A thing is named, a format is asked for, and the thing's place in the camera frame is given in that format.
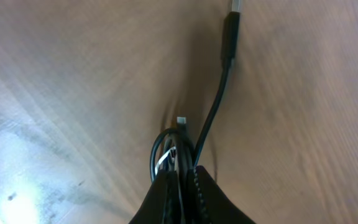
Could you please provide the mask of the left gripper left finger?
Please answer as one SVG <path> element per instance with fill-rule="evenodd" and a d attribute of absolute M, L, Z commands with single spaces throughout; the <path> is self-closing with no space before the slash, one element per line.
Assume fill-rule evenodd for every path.
<path fill-rule="evenodd" d="M 179 224 L 181 204 L 175 171 L 161 170 L 129 224 Z"/>

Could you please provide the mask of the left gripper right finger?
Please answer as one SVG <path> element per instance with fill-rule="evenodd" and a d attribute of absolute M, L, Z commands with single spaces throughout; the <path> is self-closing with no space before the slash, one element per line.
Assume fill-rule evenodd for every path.
<path fill-rule="evenodd" d="M 226 197 L 203 166 L 188 171 L 188 199 L 193 223 L 255 224 Z"/>

